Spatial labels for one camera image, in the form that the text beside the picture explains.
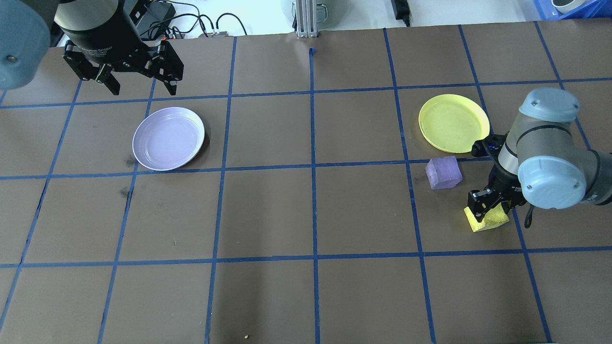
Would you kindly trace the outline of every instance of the grid line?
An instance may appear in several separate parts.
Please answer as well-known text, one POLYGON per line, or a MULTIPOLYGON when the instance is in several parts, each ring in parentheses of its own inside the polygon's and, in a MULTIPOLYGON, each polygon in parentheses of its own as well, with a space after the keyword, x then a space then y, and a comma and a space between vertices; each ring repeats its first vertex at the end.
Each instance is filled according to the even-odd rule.
POLYGON ((211 323, 212 323, 212 301, 215 291, 215 275, 217 272, 217 253, 219 247, 219 232, 221 229, 221 210, 223 206, 223 188, 225 186, 225 166, 228 156, 228 136, 230 133, 231 99, 234 87, 234 66, 236 64, 236 42, 234 37, 231 53, 231 67, 229 70, 228 103, 225 114, 225 136, 223 139, 223 158, 221 162, 221 177, 219 180, 219 196, 217 199, 217 221, 215 223, 215 239, 212 247, 211 279, 208 286, 208 303, 206 306, 206 324, 204 325, 204 344, 210 343, 211 323))
POLYGON ((394 87, 394 96, 395 96, 395 110, 397 112, 397 121, 398 121, 398 128, 399 128, 399 132, 400 132, 400 138, 401 138, 401 148, 403 150, 404 153, 404 163, 406 165, 406 178, 408 180, 408 193, 410 194, 410 205, 412 207, 412 220, 414 222, 414 234, 416 237, 416 242, 417 242, 417 249, 418 249, 418 254, 419 254, 419 264, 420 264, 420 270, 421 270, 421 279, 422 279, 422 283, 423 283, 423 294, 424 294, 424 298, 425 298, 425 310, 427 312, 427 320, 428 320, 428 324, 429 324, 429 334, 431 337, 431 342, 433 344, 436 344, 436 332, 434 329, 434 324, 433 324, 433 315, 432 315, 432 311, 431 311, 431 301, 430 301, 430 295, 429 295, 429 286, 427 283, 427 271, 425 270, 425 257, 423 255, 423 245, 421 243, 421 238, 420 238, 420 229, 419 229, 419 219, 418 219, 418 214, 417 214, 417 205, 416 205, 416 201, 414 199, 414 190, 412 188, 412 174, 410 171, 410 162, 409 162, 409 157, 408 157, 408 150, 406 148, 406 137, 405 137, 405 133, 404 133, 404 124, 403 124, 403 120, 401 117, 401 107, 400 107, 400 97, 398 94, 398 88, 397 88, 397 79, 395 77, 395 67, 393 65, 393 55, 391 53, 391 47, 389 45, 389 36, 387 35, 387 29, 382 29, 382 33, 384 35, 384 41, 385 41, 385 46, 387 48, 387 56, 389 58, 389 68, 391 71, 391 79, 393 81, 393 87, 394 87))
POLYGON ((64 121, 64 127, 62 128, 62 133, 59 136, 58 146, 55 149, 55 155, 53 156, 53 160, 51 161, 51 166, 49 167, 49 173, 47 174, 45 186, 43 187, 42 193, 40 194, 40 200, 39 200, 38 206, 36 207, 36 211, 34 212, 34 218, 32 219, 32 224, 30 226, 30 230, 28 231, 28 236, 26 238, 26 243, 21 253, 21 259, 19 261, 19 265, 17 266, 17 270, 15 271, 13 283, 10 286, 9 295, 6 299, 6 303, 4 304, 4 309, 2 310, 2 317, 0 318, 0 332, 2 331, 2 327, 4 326, 4 321, 6 320, 7 313, 9 312, 10 302, 13 298, 13 294, 15 293, 15 288, 17 287, 17 281, 19 280, 19 276, 21 274, 21 269, 23 268, 24 260, 26 258, 26 255, 28 254, 30 242, 32 241, 32 235, 34 235, 34 230, 36 229, 36 224, 38 222, 40 209, 42 208, 43 201, 45 200, 45 195, 47 194, 49 183, 51 181, 51 175, 53 174, 53 169, 55 168, 55 164, 58 161, 59 151, 62 148, 62 143, 64 143, 64 137, 66 135, 66 131, 68 130, 68 124, 70 123, 70 118, 72 117, 72 111, 74 110, 74 103, 77 100, 78 93, 81 89, 82 84, 83 82, 79 80, 76 86, 74 97, 72 98, 72 105, 70 106, 70 110, 68 110, 68 114, 66 115, 66 120, 64 121))
MULTIPOLYGON (((559 75, 559 71, 557 70, 557 67, 554 64, 553 56, 550 53, 550 50, 548 49, 548 45, 546 44, 546 41, 544 40, 544 35, 542 35, 542 30, 540 29, 540 25, 537 23, 537 21, 534 21, 533 23, 535 25, 537 34, 540 37, 540 42, 542 43, 542 46, 544 47, 544 51, 546 51, 546 56, 548 56, 548 60, 550 61, 550 66, 553 68, 554 75, 557 78, 556 82, 559 83, 559 87, 561 89, 565 89, 565 86, 563 85, 563 81, 561 80, 561 76, 559 75)), ((584 133, 584 130, 582 129, 582 125, 580 124, 580 120, 578 119, 578 117, 576 117, 575 122, 576 122, 576 126, 578 127, 578 130, 580 131, 580 135, 582 135, 582 139, 584 141, 584 144, 586 145, 586 149, 591 149, 591 144, 589 143, 589 140, 586 138, 586 134, 584 133)))
POLYGON ((527 265, 527 272, 529 274, 529 280, 531 281, 531 288, 534 291, 535 304, 537 306, 538 313, 540 314, 540 320, 542 322, 542 329, 546 336, 546 341, 552 343, 553 339, 550 335, 550 329, 548 328, 548 322, 546 321, 546 314, 544 314, 544 307, 542 306, 542 300, 540 298, 540 292, 536 284, 536 277, 534 275, 533 268, 531 267, 531 260, 529 259, 529 253, 527 252, 527 245, 525 244, 525 238, 523 237, 523 230, 521 224, 518 221, 517 210, 512 209, 512 217, 514 218, 514 224, 517 226, 518 238, 521 242, 521 250, 523 251, 523 257, 525 258, 525 264, 527 265))
MULTIPOLYGON (((147 103, 146 111, 144 112, 144 118, 146 119, 149 116, 151 111, 151 99, 153 99, 153 92, 155 91, 155 79, 151 81, 151 91, 149 92, 149 101, 147 103)), ((127 226, 127 217, 130 212, 130 205, 132 203, 132 197, 134 196, 134 187, 136 186, 136 177, 138 177, 138 166, 139 164, 134 164, 134 169, 131 173, 132 181, 130 183, 130 191, 127 194, 127 199, 125 200, 125 209, 123 213, 123 219, 121 220, 121 229, 119 230, 119 239, 117 241, 117 249, 115 251, 115 257, 113 262, 113 270, 111 272, 111 278, 108 283, 108 292, 106 294, 106 301, 104 303, 104 311, 102 312, 102 321, 100 322, 100 331, 98 332, 98 344, 102 344, 102 340, 104 338, 104 330, 106 329, 106 320, 108 319, 108 309, 110 308, 111 298, 113 296, 114 289, 114 281, 117 276, 117 268, 119 257, 121 255, 121 247, 123 246, 123 236, 125 235, 125 227, 127 226)))
MULTIPOLYGON (((385 37, 385 41, 386 41, 386 48, 387 48, 387 53, 388 53, 388 58, 389 58, 389 64, 390 64, 390 69, 391 69, 391 73, 392 73, 392 79, 393 79, 393 87, 386 87, 386 88, 355 88, 355 89, 322 89, 322 90, 315 90, 314 89, 314 82, 313 82, 313 77, 314 77, 314 72, 313 72, 313 54, 314 51, 310 50, 309 55, 310 55, 310 72, 311 72, 311 87, 310 90, 308 91, 294 91, 294 92, 267 92, 267 93, 250 93, 250 94, 232 94, 232 85, 233 85, 233 74, 234 74, 234 63, 235 63, 235 54, 236 54, 236 38, 234 37, 234 43, 233 43, 233 52, 232 52, 232 61, 231 61, 231 71, 230 71, 230 83, 229 83, 229 90, 228 90, 228 94, 227 95, 200 95, 200 96, 192 96, 192 97, 165 97, 165 98, 157 98, 154 99, 152 98, 153 96, 153 89, 154 89, 154 85, 155 85, 155 80, 153 80, 153 84, 152 84, 152 89, 151 89, 151 93, 149 95, 148 99, 130 99, 130 100, 109 100, 109 101, 101 101, 101 102, 76 102, 80 87, 81 87, 81 82, 79 82, 77 89, 76 89, 76 93, 75 96, 72 100, 71 103, 52 103, 52 104, 36 104, 36 105, 11 105, 11 106, 2 106, 2 102, 7 94, 7 91, 4 91, 0 97, 0 110, 1 109, 12 109, 12 108, 38 108, 38 107, 59 107, 59 106, 70 106, 70 110, 69 110, 69 114, 67 116, 67 119, 65 121, 64 124, 64 129, 62 131, 62 135, 60 137, 59 143, 58 143, 58 147, 56 149, 56 153, 53 159, 53 163, 51 164, 51 168, 50 168, 50 172, 47 175, 35 175, 35 176, 0 176, 0 180, 9 180, 9 179, 46 179, 45 182, 45 186, 43 188, 43 192, 41 194, 41 198, 39 201, 39 205, 37 207, 36 213, 35 213, 35 217, 34 220, 32 221, 32 226, 30 229, 30 232, 28 233, 28 239, 26 240, 26 247, 24 248, 24 251, 22 253, 22 257, 21 257, 21 261, 19 264, 0 264, 0 268, 17 268, 16 273, 15 273, 15 277, 13 279, 13 283, 9 292, 9 296, 7 298, 7 302, 5 304, 3 313, 2 313, 2 318, 0 318, 0 330, 2 329, 2 326, 4 324, 4 320, 7 316, 7 311, 10 305, 10 300, 13 296, 13 293, 15 291, 15 286, 17 284, 17 279, 19 277, 19 274, 21 272, 21 270, 23 268, 29 268, 29 267, 73 267, 73 266, 112 266, 113 267, 113 274, 111 277, 111 282, 110 282, 110 287, 109 287, 109 294, 107 297, 107 302, 106 302, 106 306, 105 306, 105 314, 103 315, 103 322, 106 320, 106 316, 107 316, 107 311, 108 311, 108 304, 110 302, 110 297, 111 297, 111 292, 112 292, 112 285, 113 285, 113 281, 114 281, 114 276, 116 273, 116 269, 118 266, 139 266, 139 265, 164 265, 164 264, 200 264, 200 263, 211 263, 212 264, 212 269, 211 269, 211 284, 210 284, 210 290, 209 290, 209 303, 208 303, 208 312, 207 312, 207 321, 206 321, 206 328, 205 328, 205 343, 209 342, 209 333, 210 333, 210 325, 211 325, 211 317, 212 317, 212 298, 213 298, 213 292, 214 292, 214 274, 215 274, 215 267, 216 267, 216 263, 240 263, 240 262, 248 262, 248 261, 288 261, 288 260, 313 260, 313 263, 315 264, 315 322, 316 322, 316 341, 317 343, 319 343, 320 338, 319 338, 319 320, 318 320, 318 269, 317 269, 317 261, 318 260, 336 260, 336 259, 375 259, 375 258, 390 258, 390 257, 397 257, 397 258, 401 258, 401 257, 419 257, 420 259, 420 263, 421 263, 421 271, 422 271, 422 278, 423 278, 423 283, 424 283, 424 293, 425 293, 425 301, 426 301, 426 308, 428 311, 428 319, 429 324, 430 324, 430 335, 431 335, 431 339, 432 342, 435 343, 435 333, 434 333, 434 328, 433 328, 433 317, 431 315, 431 305, 429 302, 429 294, 428 294, 428 286, 427 286, 427 275, 425 272, 425 263, 424 263, 424 257, 426 256, 458 256, 458 255, 504 255, 504 254, 523 254, 524 258, 526 260, 526 265, 528 268, 528 272, 529 272, 529 276, 530 276, 530 280, 532 283, 532 287, 534 289, 534 296, 536 298, 536 302, 538 305, 538 310, 540 312, 540 317, 543 323, 543 327, 544 327, 544 331, 545 334, 547 336, 547 341, 552 342, 551 340, 551 336, 550 336, 550 331, 548 329, 548 325, 546 322, 546 318, 544 315, 544 311, 543 311, 543 307, 542 307, 542 303, 541 300, 539 298, 539 292, 537 290, 537 285, 536 285, 536 280, 535 280, 535 276, 533 273, 533 270, 531 268, 531 262, 529 259, 529 253, 554 253, 554 252, 591 252, 591 251, 610 251, 612 250, 612 246, 593 246, 593 247, 553 247, 553 248, 539 248, 539 249, 528 249, 525 241, 524 241, 524 237, 523 237, 523 233, 521 230, 521 225, 518 222, 518 217, 517 217, 517 213, 516 210, 513 210, 513 216, 514 216, 514 221, 515 224, 517 226, 517 231, 518 231, 518 235, 521 241, 521 249, 516 249, 516 250, 472 250, 472 251, 444 251, 444 252, 423 252, 422 250, 422 244, 420 241, 420 233, 419 233, 419 226, 418 226, 418 219, 417 219, 417 212, 416 212, 416 202, 415 202, 415 198, 414 198, 414 192, 412 189, 412 179, 411 179, 411 171, 410 171, 410 164, 412 163, 426 163, 428 162, 428 160, 425 159, 420 159, 420 160, 410 160, 408 158, 408 152, 407 152, 407 148, 406 148, 406 143, 405 143, 405 136, 404 136, 404 131, 403 131, 403 123, 402 123, 402 118, 401 118, 401 109, 400 109, 400 102, 399 102, 399 98, 398 98, 398 90, 399 89, 425 89, 425 88, 448 88, 448 87, 468 87, 468 86, 475 86, 478 90, 479 93, 479 97, 480 97, 480 101, 482 103, 483 109, 486 111, 486 107, 485 107, 485 103, 484 103, 484 99, 482 96, 482 92, 480 90, 481 86, 497 86, 497 85, 511 85, 511 84, 545 84, 545 83, 558 83, 558 85, 561 87, 561 89, 564 89, 564 83, 577 83, 577 82, 588 82, 588 81, 612 81, 612 78, 577 78, 577 79, 566 79, 563 80, 557 69, 556 66, 554 64, 552 55, 550 54, 550 51, 548 50, 548 47, 545 43, 545 40, 543 38, 542 32, 540 30, 540 27, 538 25, 537 22, 534 22, 537 32, 540 36, 540 40, 545 48, 545 51, 547 53, 548 59, 550 60, 551 66, 554 70, 555 76, 556 76, 556 80, 544 80, 544 81, 508 81, 508 82, 492 82, 492 83, 479 83, 478 79, 477 79, 477 75, 476 75, 476 70, 473 66, 473 62, 471 60, 471 56, 469 54, 469 49, 468 49, 468 45, 467 42, 465 40, 465 36, 463 34, 463 30, 461 28, 461 25, 459 25, 459 30, 460 30, 460 34, 461 34, 461 38, 463 40, 464 43, 464 47, 466 49, 466 54, 468 55, 468 61, 470 63, 471 69, 472 69, 472 73, 474 75, 474 81, 475 83, 464 83, 464 84, 431 84, 431 85, 418 85, 418 86, 397 86, 397 81, 395 79, 395 70, 394 70, 394 65, 393 65, 393 60, 392 60, 392 55, 391 55, 391 50, 390 50, 390 46, 389 46, 389 39, 387 37, 387 31, 386 29, 383 29, 383 33, 384 33, 384 37, 385 37), (395 101, 396 101, 396 109, 397 109, 397 114, 398 114, 398 124, 399 124, 399 128, 400 128, 400 136, 401 136, 401 140, 402 140, 402 145, 403 145, 403 150, 404 150, 404 154, 405 154, 405 159, 404 160, 390 160, 390 161, 379 161, 379 162, 344 162, 344 163, 319 163, 317 164, 315 161, 315 142, 314 142, 314 95, 315 94, 319 94, 319 93, 336 93, 336 92, 364 92, 364 91, 390 91, 393 90, 394 94, 395 94, 395 101), (227 144, 228 144, 228 131, 229 131, 229 126, 230 126, 230 105, 231 105, 231 99, 233 97, 261 97, 261 96, 272 96, 272 95, 293 95, 293 94, 309 94, 311 97, 311 129, 312 129, 312 163, 311 164, 303 164, 303 165, 271 165, 271 166, 247 166, 247 167, 226 167, 225 163, 226 163, 226 153, 227 153, 227 144), (192 99, 227 99, 228 101, 228 107, 227 107, 227 114, 226 114, 226 127, 225 127, 225 140, 224 140, 224 147, 223 147, 223 163, 222 163, 222 167, 221 168, 208 168, 208 169, 191 169, 191 170, 174 170, 174 171, 165 171, 165 172, 158 172, 158 171, 137 171, 138 168, 138 164, 136 164, 135 166, 135 171, 131 172, 131 173, 100 173, 100 174, 52 174, 53 168, 54 168, 54 164, 56 162, 56 159, 59 155, 59 150, 61 148, 61 144, 63 142, 63 137, 65 135, 65 132, 67 130, 67 126, 68 123, 70 121, 70 117, 72 115, 72 111, 74 109, 74 106, 80 106, 80 105, 98 105, 98 104, 108 104, 108 103, 132 103, 132 102, 148 102, 147 105, 147 114, 150 111, 150 106, 151 106, 151 102, 159 102, 159 101, 169 101, 169 100, 192 100, 192 99), (416 232, 416 237, 417 237, 417 247, 418 247, 418 252, 397 252, 397 253, 357 253, 357 254, 338 254, 338 255, 319 255, 318 251, 317 251, 317 242, 316 242, 316 168, 317 167, 328 167, 328 166, 361 166, 361 165, 391 165, 391 164, 405 164, 406 165, 406 172, 407 172, 407 177, 408 177, 408 185, 409 185, 409 193, 411 196, 411 206, 412 206, 412 213, 413 213, 413 220, 414 220, 414 224, 415 224, 415 232, 416 232), (220 214, 221 214, 221 206, 222 206, 222 196, 223 196, 223 183, 224 183, 224 175, 226 171, 242 171, 242 170, 272 170, 272 169, 279 169, 279 168, 311 168, 313 169, 313 174, 312 174, 312 187, 313 187, 313 255, 298 255, 298 256, 261 256, 261 257, 238 257, 238 258, 217 258, 217 248, 218 248, 218 234, 219 234, 219 230, 220 230, 220 214), (125 221, 127 220, 127 214, 129 211, 129 203, 131 201, 131 197, 132 197, 132 193, 133 193, 133 188, 135 186, 135 179, 136 176, 139 174, 157 174, 157 173, 199 173, 199 172, 211 172, 211 171, 217 171, 217 172, 221 172, 222 173, 222 177, 220 180, 220 191, 219 191, 219 199, 218 199, 218 208, 217 208, 217 224, 215 226, 215 242, 214 242, 214 254, 213 254, 213 258, 202 258, 202 259, 193 259, 193 260, 149 260, 149 261, 119 261, 119 252, 121 249, 121 241, 122 241, 122 237, 123 237, 123 233, 125 230, 125 221), (34 227, 35 227, 35 223, 37 221, 37 217, 38 214, 40 212, 40 208, 42 207, 42 203, 43 203, 43 199, 48 187, 48 184, 50 182, 50 179, 54 179, 54 178, 104 178, 104 177, 119 177, 119 176, 132 176, 132 184, 130 186, 130 193, 129 193, 129 198, 126 201, 126 208, 125 208, 125 212, 124 212, 124 221, 122 223, 122 230, 121 230, 121 235, 119 238, 119 242, 118 242, 118 249, 116 251, 116 256, 115 256, 115 260, 114 261, 90 261, 90 262, 65 262, 65 263, 25 263, 24 262, 24 258, 27 252, 27 249, 29 247, 29 242, 31 240, 31 236, 33 234, 34 231, 34 227)), ((580 122, 578 121, 578 119, 576 119, 577 122, 577 126, 583 136, 583 139, 587 145, 588 148, 590 148, 590 145, 588 143, 588 140, 586 138, 586 135, 580 125, 580 122)), ((462 162, 470 162, 470 161, 484 161, 484 160, 489 160, 489 158, 480 158, 480 159, 466 159, 466 158, 459 158, 459 161, 462 162)), ((99 343, 102 341, 102 335, 103 335, 103 327, 101 325, 100 328, 100 336, 99 336, 99 343)))
MULTIPOLYGON (((487 106, 485 104, 485 97, 482 95, 482 90, 480 90, 480 83, 478 82, 478 75, 476 74, 476 68, 474 67, 474 61, 472 61, 472 54, 469 52, 468 41, 465 39, 465 35, 463 34, 463 27, 459 24, 457 25, 459 28, 459 34, 461 35, 461 41, 463 41, 463 48, 465 49, 465 54, 468 57, 469 68, 472 70, 472 75, 474 76, 474 82, 476 84, 476 91, 478 91, 478 98, 480 98, 480 104, 482 105, 482 109, 484 110, 487 117, 489 117, 489 111, 487 111, 487 106)), ((490 132, 493 133, 493 126, 489 123, 490 132)))
MULTIPOLYGON (((497 249, 497 250, 464 250, 464 251, 424 251, 419 252, 382 252, 382 253, 339 253, 317 255, 319 260, 350 260, 350 259, 376 259, 376 258, 408 258, 440 256, 483 256, 483 255, 516 255, 527 253, 571 253, 571 252, 606 252, 612 251, 609 246, 583 246, 583 247, 549 247, 539 249, 497 249)), ((247 256, 234 258, 217 258, 217 263, 244 263, 252 261, 308 261, 314 255, 286 255, 286 256, 247 256)), ((140 265, 174 265, 174 264, 203 264, 212 263, 212 258, 196 258, 183 260, 124 260, 124 261, 68 261, 54 263, 23 263, 22 268, 29 267, 75 267, 75 266, 140 266, 140 265)), ((18 264, 0 264, 0 269, 10 269, 18 264)))
MULTIPOLYGON (((578 79, 561 79, 561 83, 582 83, 588 81, 612 81, 612 77, 608 78, 578 78, 578 79)), ((517 85, 517 84, 547 84, 547 83, 559 83, 559 80, 524 80, 524 81, 495 81, 481 83, 479 86, 503 86, 503 85, 517 85)), ((407 85, 397 86, 397 89, 430 89, 430 88, 452 88, 452 87, 470 87, 477 86, 475 83, 458 83, 458 84, 423 84, 423 85, 407 85)), ((370 91, 391 91, 393 87, 377 87, 377 88, 347 88, 347 89, 315 89, 314 93, 351 93, 351 92, 370 92, 370 91)), ((244 93, 244 94, 233 94, 233 98, 238 97, 265 97, 272 95, 296 95, 296 94, 310 94, 310 91, 288 91, 288 92, 263 92, 263 93, 244 93)), ((226 99, 226 94, 216 95, 192 95, 185 97, 164 97, 164 98, 153 98, 152 102, 167 102, 172 100, 199 100, 199 99, 226 99)), ((75 102, 75 106, 83 105, 103 105, 103 104, 116 104, 116 103, 138 103, 148 102, 148 99, 127 99, 127 100, 101 100, 98 102, 75 102)), ((67 107, 73 105, 72 103, 43 103, 43 104, 21 104, 21 105, 1 105, 0 110, 6 109, 20 109, 20 108, 45 108, 45 107, 67 107)))
MULTIPOLYGON (((490 161, 489 157, 478 157, 478 158, 457 158, 458 162, 478 162, 478 161, 490 161)), ((412 163, 427 163, 429 159, 415 159, 408 160, 412 163)), ((338 167, 338 166, 370 166, 370 165, 402 165, 406 163, 404 160, 381 160, 381 161, 362 161, 362 162, 326 162, 316 163, 316 167, 338 167)), ((294 165, 261 165, 261 166, 243 166, 243 167, 226 167, 225 171, 257 171, 257 170, 285 170, 293 168, 310 168, 312 164, 294 164, 294 165)), ((171 171, 137 171, 137 175, 142 174, 177 174, 177 173, 208 173, 208 172, 220 172, 221 168, 189 168, 184 170, 171 170, 171 171)), ((52 174, 51 179, 66 179, 66 178, 112 178, 112 177, 125 177, 131 176, 132 172, 117 172, 117 173, 83 173, 83 174, 52 174)), ((47 175, 31 175, 31 176, 0 176, 2 180, 13 180, 13 179, 46 179, 47 175)))
POLYGON ((312 252, 313 252, 313 292, 315 309, 315 344, 321 343, 319 317, 319 246, 317 234, 316 207, 316 142, 315 142, 315 48, 308 49, 308 68, 310 71, 310 162, 312 176, 312 252))

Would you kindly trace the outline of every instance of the cable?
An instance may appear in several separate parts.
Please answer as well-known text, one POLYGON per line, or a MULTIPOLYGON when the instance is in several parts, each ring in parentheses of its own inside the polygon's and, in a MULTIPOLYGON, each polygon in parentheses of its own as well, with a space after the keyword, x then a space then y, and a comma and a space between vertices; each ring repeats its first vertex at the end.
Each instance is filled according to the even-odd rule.
POLYGON ((168 28, 169 23, 177 18, 181 18, 181 17, 196 17, 197 21, 196 23, 193 24, 193 26, 188 30, 188 31, 181 31, 181 33, 189 33, 191 31, 193 31, 193 29, 195 29, 195 26, 199 23, 201 28, 204 28, 203 33, 206 37, 208 37, 208 35, 206 34, 206 28, 204 27, 204 23, 202 22, 201 18, 193 13, 183 13, 180 15, 177 15, 175 17, 172 18, 168 18, 166 20, 162 20, 159 22, 153 22, 151 23, 149 29, 147 29, 146 31, 142 32, 140 34, 140 36, 144 35, 144 34, 148 34, 149 40, 152 40, 153 38, 151 37, 151 31, 157 28, 162 28, 164 29, 165 32, 169 31, 170 29, 168 28))
POLYGON ((150 4, 150 3, 152 3, 152 2, 169 2, 169 3, 172 3, 172 4, 180 4, 180 5, 187 5, 187 6, 191 6, 191 7, 194 7, 194 8, 196 9, 196 11, 198 11, 198 14, 197 14, 197 15, 195 15, 195 14, 192 14, 192 13, 184 13, 184 14, 182 14, 182 15, 177 15, 177 16, 175 16, 175 17, 172 17, 172 18, 169 18, 169 19, 166 19, 166 20, 160 20, 160 18, 158 18, 156 15, 154 15, 154 16, 155 16, 155 18, 158 20, 158 22, 153 22, 153 23, 151 23, 151 25, 150 25, 149 29, 148 29, 147 31, 144 31, 144 32, 143 32, 143 33, 142 33, 140 36, 142 36, 142 35, 143 35, 143 34, 145 34, 145 33, 148 33, 149 40, 152 40, 152 39, 153 39, 153 38, 151 37, 152 30, 154 30, 154 29, 156 29, 156 28, 161 28, 161 29, 163 29, 163 30, 164 30, 164 33, 165 33, 166 35, 169 35, 169 34, 170 34, 170 32, 172 32, 172 33, 173 33, 173 34, 175 34, 175 35, 176 35, 176 33, 179 33, 180 35, 184 35, 184 34, 187 34, 187 33, 192 32, 192 31, 195 29, 195 26, 196 26, 197 24, 200 24, 200 29, 202 30, 202 33, 204 34, 204 36, 208 37, 208 34, 206 33, 206 26, 205 26, 205 25, 204 25, 204 23, 202 22, 201 17, 206 17, 206 18, 209 20, 209 22, 211 23, 211 29, 213 29, 213 30, 214 30, 214 26, 213 26, 213 24, 212 24, 212 20, 211 20, 211 19, 210 19, 210 18, 209 18, 207 15, 200 14, 200 9, 198 8, 198 6, 196 6, 196 5, 194 5, 194 4, 188 4, 188 3, 186 3, 186 2, 179 2, 179 1, 172 1, 172 0, 149 0, 149 4, 150 4), (184 17, 184 16, 193 16, 193 17, 196 17, 196 22, 195 22, 195 23, 193 24, 193 26, 192 26, 192 27, 191 27, 189 30, 187 30, 187 31, 180 31, 180 30, 179 30, 177 27, 173 27, 173 29, 171 30, 171 29, 170 29, 170 22, 171 22, 172 20, 176 19, 176 18, 180 18, 180 17, 184 17))
POLYGON ((212 24, 212 20, 210 19, 210 17, 208 17, 208 16, 207 16, 207 15, 205 15, 205 14, 201 14, 201 15, 200 15, 200 18, 201 18, 201 17, 205 17, 206 19, 208 19, 208 21, 211 23, 211 29, 214 31, 214 30, 215 30, 215 26, 212 24))
POLYGON ((248 34, 247 34, 247 30, 244 28, 244 25, 242 24, 242 20, 240 20, 240 18, 238 18, 238 16, 237 16, 237 15, 235 15, 235 14, 233 14, 233 13, 229 13, 229 12, 224 13, 224 14, 220 15, 220 16, 217 18, 217 22, 216 22, 216 24, 217 24, 217 25, 216 25, 217 30, 219 30, 219 19, 221 19, 221 17, 223 17, 223 16, 225 16, 225 15, 231 15, 232 17, 234 17, 234 18, 238 19, 238 23, 240 23, 240 26, 242 26, 242 30, 244 31, 244 35, 245 35, 245 36, 248 36, 248 34))
POLYGON ((529 210, 527 211, 527 216, 525 216, 525 223, 523 224, 525 228, 531 227, 531 219, 533 216, 535 206, 533 204, 529 205, 529 210))

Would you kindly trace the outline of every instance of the plate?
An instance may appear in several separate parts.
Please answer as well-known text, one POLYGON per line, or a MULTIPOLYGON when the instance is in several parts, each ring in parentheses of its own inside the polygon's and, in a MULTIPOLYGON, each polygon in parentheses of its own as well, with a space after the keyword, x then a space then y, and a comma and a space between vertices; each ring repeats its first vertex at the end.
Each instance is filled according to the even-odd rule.
POLYGON ((432 146, 447 153, 467 153, 489 135, 489 119, 471 99, 441 94, 427 100, 419 112, 419 127, 432 146))
POLYGON ((204 124, 186 108, 165 108, 145 118, 134 133, 132 151, 140 164, 169 171, 188 163, 204 143, 204 124))

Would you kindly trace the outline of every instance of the foam block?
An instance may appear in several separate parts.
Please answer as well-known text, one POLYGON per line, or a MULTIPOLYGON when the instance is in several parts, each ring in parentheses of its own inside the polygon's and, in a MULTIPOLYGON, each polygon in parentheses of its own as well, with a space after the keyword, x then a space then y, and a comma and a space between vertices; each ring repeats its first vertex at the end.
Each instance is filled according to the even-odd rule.
POLYGON ((504 212, 504 208, 501 203, 498 204, 495 208, 489 210, 486 214, 482 222, 478 222, 474 217, 474 214, 469 210, 468 207, 463 208, 463 212, 465 212, 465 216, 467 216, 469 225, 472 227, 473 232, 490 230, 492 228, 499 227, 504 223, 510 221, 508 215, 504 212))
POLYGON ((425 171, 432 190, 455 187, 463 179, 454 155, 429 160, 425 171))

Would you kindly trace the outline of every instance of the yellow plate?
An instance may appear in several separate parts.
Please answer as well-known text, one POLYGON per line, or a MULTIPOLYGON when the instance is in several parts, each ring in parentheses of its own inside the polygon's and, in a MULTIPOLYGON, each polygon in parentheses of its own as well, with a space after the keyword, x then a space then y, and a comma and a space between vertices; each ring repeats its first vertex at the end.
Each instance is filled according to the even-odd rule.
POLYGON ((489 135, 489 119, 478 104, 456 94, 427 100, 419 112, 419 127, 432 146, 448 153, 472 151, 474 141, 489 135))

